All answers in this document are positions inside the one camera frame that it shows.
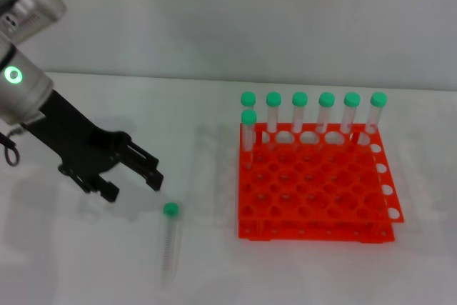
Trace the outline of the green-capped clear test tube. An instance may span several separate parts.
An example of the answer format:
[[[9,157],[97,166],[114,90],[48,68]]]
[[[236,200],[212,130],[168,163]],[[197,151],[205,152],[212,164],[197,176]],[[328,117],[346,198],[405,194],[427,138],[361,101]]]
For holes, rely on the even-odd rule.
[[[319,110],[316,121],[316,133],[320,134],[318,146],[322,147],[326,142],[325,133],[331,118],[332,108],[335,103],[335,96],[331,92],[323,92],[319,96]]]
[[[386,105],[387,101],[387,95],[381,91],[376,91],[371,95],[371,107],[368,112],[363,138],[361,139],[362,144],[368,144],[370,135],[375,134],[378,130],[378,123],[380,121],[383,108]]]
[[[253,165],[253,148],[256,140],[255,125],[257,121],[256,112],[252,109],[244,110],[241,114],[241,137],[243,168],[249,170]]]
[[[303,128],[304,117],[308,96],[302,91],[296,92],[292,97],[293,113],[291,119],[291,131],[296,135],[293,143],[293,149],[296,151],[300,147],[300,135]]]
[[[269,92],[266,96],[267,111],[267,132],[270,134],[268,149],[273,150],[275,144],[275,135],[278,126],[278,113],[281,105],[281,95],[276,91]]]
[[[350,136],[360,101],[361,97],[356,92],[348,92],[344,96],[344,110],[340,124],[340,132],[344,137]]]
[[[245,91],[240,98],[243,111],[241,112],[241,123],[244,126],[252,126],[256,123],[257,116],[255,112],[256,95],[252,91]]]
[[[160,285],[167,288],[174,279],[181,248],[181,209],[178,203],[168,202],[163,207],[163,225],[160,252]]]

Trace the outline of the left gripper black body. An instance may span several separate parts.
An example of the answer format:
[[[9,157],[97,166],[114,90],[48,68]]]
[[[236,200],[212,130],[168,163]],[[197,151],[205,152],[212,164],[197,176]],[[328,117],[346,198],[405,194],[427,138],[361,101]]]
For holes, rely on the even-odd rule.
[[[55,90],[40,111],[44,118],[26,130],[61,157],[65,170],[82,179],[114,168],[131,142],[124,131],[97,127]]]

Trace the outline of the orange test tube rack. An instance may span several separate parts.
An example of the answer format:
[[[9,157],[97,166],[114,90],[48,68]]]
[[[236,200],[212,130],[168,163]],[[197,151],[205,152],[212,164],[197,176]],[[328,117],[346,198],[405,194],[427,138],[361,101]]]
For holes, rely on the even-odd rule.
[[[312,123],[288,123],[271,134],[255,125],[252,151],[241,149],[238,236],[251,241],[318,240],[379,244],[394,241],[404,220],[383,141],[363,124],[342,134]]]

